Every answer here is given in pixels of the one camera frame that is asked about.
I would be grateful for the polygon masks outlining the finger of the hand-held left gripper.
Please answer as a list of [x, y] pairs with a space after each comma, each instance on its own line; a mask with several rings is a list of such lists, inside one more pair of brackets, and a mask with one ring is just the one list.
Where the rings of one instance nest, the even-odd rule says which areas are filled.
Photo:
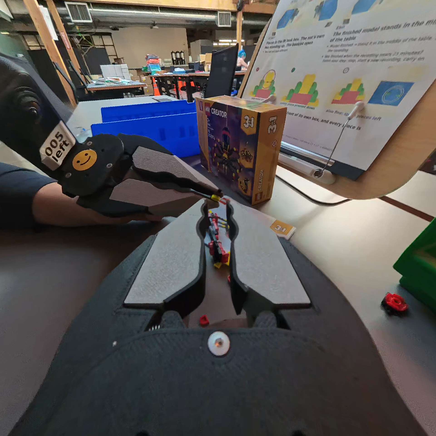
[[200, 193], [205, 193], [203, 181], [125, 179], [113, 188], [109, 199], [144, 206], [150, 215], [178, 217], [201, 201]]
[[132, 159], [132, 170], [139, 180], [149, 182], [157, 188], [174, 189], [182, 193], [195, 190], [207, 194], [221, 190], [175, 155], [140, 146], [135, 150]]

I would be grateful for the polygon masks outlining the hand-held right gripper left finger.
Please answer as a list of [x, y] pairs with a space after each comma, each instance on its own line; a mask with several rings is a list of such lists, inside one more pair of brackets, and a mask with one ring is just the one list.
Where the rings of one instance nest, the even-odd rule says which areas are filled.
[[198, 201], [161, 230], [124, 300], [130, 308], [176, 311], [182, 318], [205, 295], [207, 205]]

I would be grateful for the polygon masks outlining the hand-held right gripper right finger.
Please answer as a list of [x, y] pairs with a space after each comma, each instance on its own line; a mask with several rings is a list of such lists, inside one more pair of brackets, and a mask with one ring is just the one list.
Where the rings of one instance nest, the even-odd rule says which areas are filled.
[[230, 239], [230, 292], [237, 314], [251, 321], [264, 312], [306, 309], [311, 300], [283, 245], [282, 239], [245, 206], [226, 206]]

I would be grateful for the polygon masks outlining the black red lego leg piece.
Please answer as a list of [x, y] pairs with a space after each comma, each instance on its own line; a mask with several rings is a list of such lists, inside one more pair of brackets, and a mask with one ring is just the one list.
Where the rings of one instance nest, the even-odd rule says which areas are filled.
[[213, 194], [201, 193], [195, 190], [191, 190], [191, 193], [205, 199], [208, 204], [219, 203], [224, 197], [224, 193], [221, 190], [218, 190], [216, 193]]

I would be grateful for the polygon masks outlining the red yellow black lego model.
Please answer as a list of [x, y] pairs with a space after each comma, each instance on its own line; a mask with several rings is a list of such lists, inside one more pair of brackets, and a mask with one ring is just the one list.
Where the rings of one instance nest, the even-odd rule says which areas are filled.
[[206, 238], [205, 244], [213, 259], [213, 265], [216, 269], [220, 269], [222, 265], [229, 266], [230, 249], [226, 249], [223, 244], [223, 240], [228, 236], [227, 221], [212, 210], [208, 211], [208, 220], [208, 238]]

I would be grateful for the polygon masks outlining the person's left forearm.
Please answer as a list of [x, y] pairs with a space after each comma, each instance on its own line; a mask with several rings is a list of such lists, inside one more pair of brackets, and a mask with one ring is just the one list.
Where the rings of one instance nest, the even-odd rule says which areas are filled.
[[75, 199], [63, 194], [62, 187], [52, 178], [18, 166], [0, 164], [1, 230], [37, 226], [73, 228], [161, 220], [161, 216], [148, 214], [117, 218], [101, 215], [81, 207]]

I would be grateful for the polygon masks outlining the purple lego set box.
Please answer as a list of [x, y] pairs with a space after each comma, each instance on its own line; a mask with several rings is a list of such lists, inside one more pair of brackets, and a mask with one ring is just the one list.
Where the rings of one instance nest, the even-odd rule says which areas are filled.
[[250, 205], [272, 197], [286, 108], [232, 96], [195, 99], [202, 166]]

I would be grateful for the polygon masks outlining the single red lego brick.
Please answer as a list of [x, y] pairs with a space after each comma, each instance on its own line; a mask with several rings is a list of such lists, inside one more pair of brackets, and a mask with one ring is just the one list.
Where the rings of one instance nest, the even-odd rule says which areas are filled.
[[409, 305], [405, 299], [396, 293], [387, 293], [380, 305], [389, 316], [403, 317], [409, 312]]

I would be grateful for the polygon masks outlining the blue plastic bin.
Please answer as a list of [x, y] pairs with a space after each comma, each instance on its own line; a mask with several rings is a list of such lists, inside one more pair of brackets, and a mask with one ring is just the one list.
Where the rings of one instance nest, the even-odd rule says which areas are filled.
[[91, 125], [97, 134], [140, 135], [155, 140], [179, 158], [200, 154], [194, 102], [169, 100], [101, 108], [101, 123]]

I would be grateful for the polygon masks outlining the green plastic bin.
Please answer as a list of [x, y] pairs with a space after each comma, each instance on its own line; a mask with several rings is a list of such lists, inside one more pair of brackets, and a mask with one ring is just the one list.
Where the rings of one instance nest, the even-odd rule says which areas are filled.
[[400, 285], [436, 313], [436, 220], [433, 219], [393, 265]]

